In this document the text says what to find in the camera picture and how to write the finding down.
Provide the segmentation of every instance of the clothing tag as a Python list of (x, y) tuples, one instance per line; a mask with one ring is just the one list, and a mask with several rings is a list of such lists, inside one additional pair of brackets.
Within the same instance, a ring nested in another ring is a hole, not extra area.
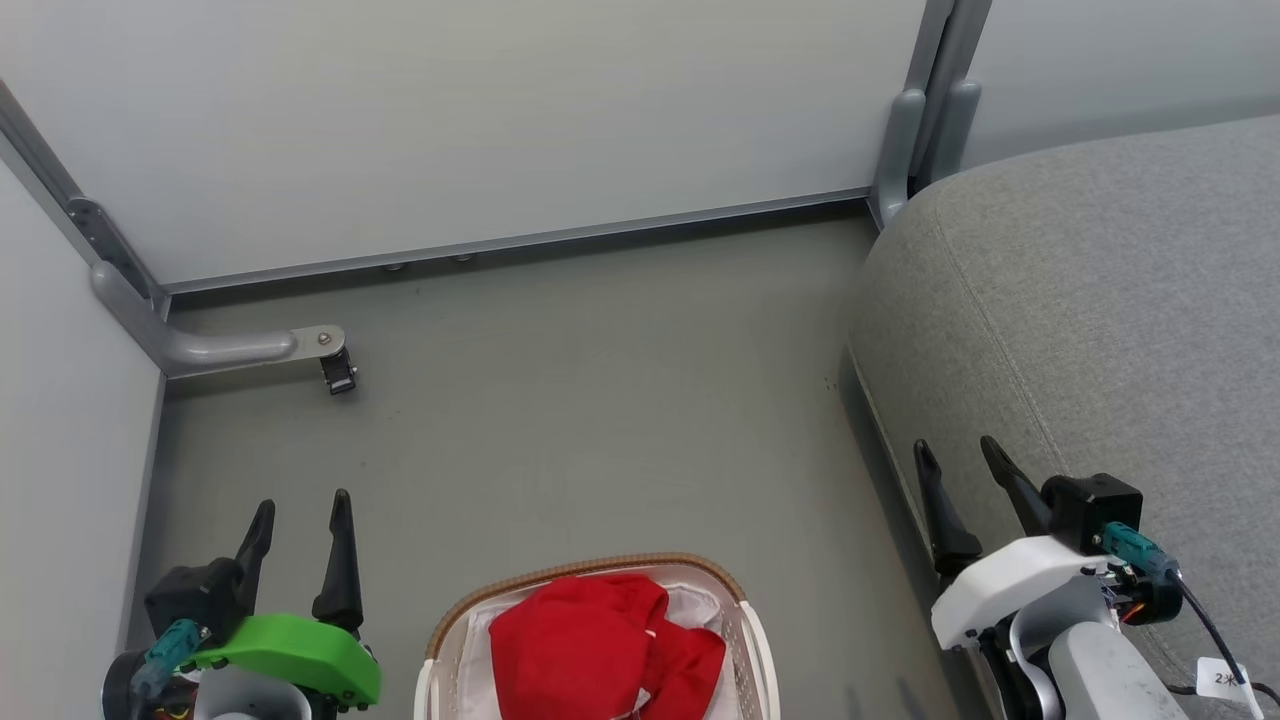
[[(1240, 673), (1249, 678), (1248, 669), (1240, 665)], [(1201, 657), (1196, 662), (1196, 694), (1201, 697), (1216, 697), (1231, 702), (1248, 703), (1244, 697), (1244, 688), (1239, 679), (1231, 674), (1225, 660), (1217, 657)]]

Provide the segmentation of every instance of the laundry basket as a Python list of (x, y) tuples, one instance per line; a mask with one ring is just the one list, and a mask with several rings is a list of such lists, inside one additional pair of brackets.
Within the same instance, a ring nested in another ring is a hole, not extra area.
[(413, 720), (500, 720), (495, 712), (480, 714), (460, 702), (467, 643), (489, 642), (488, 632), (468, 632), (472, 620), (500, 612), (557, 578), (614, 574), (641, 574), (668, 591), (695, 588), (714, 597), (727, 650), (726, 665), (732, 665), (735, 683), (735, 688), (727, 689), (736, 689), (739, 720), (780, 720), (778, 678), (760, 619), (728, 573), (709, 560), (686, 553), (627, 555), (562, 565), (495, 583), (462, 598), (431, 634), (426, 662), (417, 675)]

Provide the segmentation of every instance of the brown woven rim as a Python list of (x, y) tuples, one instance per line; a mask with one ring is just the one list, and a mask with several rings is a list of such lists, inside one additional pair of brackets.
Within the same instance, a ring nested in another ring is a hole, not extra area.
[(730, 575), (723, 568), (710, 560), (698, 555), (690, 555), (687, 552), (621, 555), (618, 557), (605, 557), (603, 560), (572, 562), (570, 565), (561, 565), (558, 568), (520, 575), (518, 578), (511, 578), (509, 580), (502, 580), (500, 583), (483, 587), (467, 597), (463, 597), (444, 614), (444, 619), (435, 626), (435, 632), (431, 633), (431, 642), (426, 646), (426, 657), (428, 660), (435, 660), (440, 655), (440, 644), (444, 643), (444, 637), (449, 634), (453, 624), (457, 623), (460, 618), (465, 616), (474, 606), (492, 597), (547, 583), (554, 580), (556, 578), (563, 578), (567, 575), (586, 575), (590, 573), (625, 570), (627, 568), (643, 568), (646, 565), (690, 565), (692, 568), (698, 568), (719, 580), (719, 583), (724, 585), (724, 589), (733, 596), (736, 602), (746, 600), (746, 593), (742, 592), (742, 585), (737, 584), (733, 575)]

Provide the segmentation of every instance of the gray fabric upholstery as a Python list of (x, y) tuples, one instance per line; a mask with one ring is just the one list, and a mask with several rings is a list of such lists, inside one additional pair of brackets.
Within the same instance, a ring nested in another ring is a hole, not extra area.
[[(916, 518), (920, 437), (988, 550), (1021, 530), (979, 436), (1037, 482), (1123, 478), (1240, 662), (1280, 683), (1277, 275), (1280, 117), (1050, 150), (927, 188), (877, 241), (849, 334)], [(1132, 637), (1166, 682), (1217, 655), (1190, 610)]]

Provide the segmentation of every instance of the white wall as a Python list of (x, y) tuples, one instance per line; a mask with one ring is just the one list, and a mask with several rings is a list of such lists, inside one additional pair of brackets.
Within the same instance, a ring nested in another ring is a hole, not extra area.
[(1280, 3), (993, 0), (965, 167), (1280, 113)]
[(6, 0), (161, 283), (870, 184), (924, 0)]
[(133, 592), (160, 373), (4, 163), (0, 249), (0, 698), (8, 717), (100, 717)]

